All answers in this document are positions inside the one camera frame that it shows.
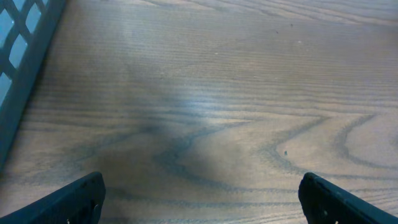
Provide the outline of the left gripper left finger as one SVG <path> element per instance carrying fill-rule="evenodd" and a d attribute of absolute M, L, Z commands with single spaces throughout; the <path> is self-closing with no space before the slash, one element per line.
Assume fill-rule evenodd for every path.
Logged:
<path fill-rule="evenodd" d="M 97 224 L 106 188 L 100 172 L 92 172 L 40 200 L 1 217 L 1 224 Z"/>

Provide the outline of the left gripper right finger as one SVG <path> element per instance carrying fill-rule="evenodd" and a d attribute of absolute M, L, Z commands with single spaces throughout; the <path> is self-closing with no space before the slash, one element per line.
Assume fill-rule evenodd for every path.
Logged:
<path fill-rule="evenodd" d="M 304 174 L 298 198 L 309 223 L 397 223 L 397 217 L 312 172 Z"/>

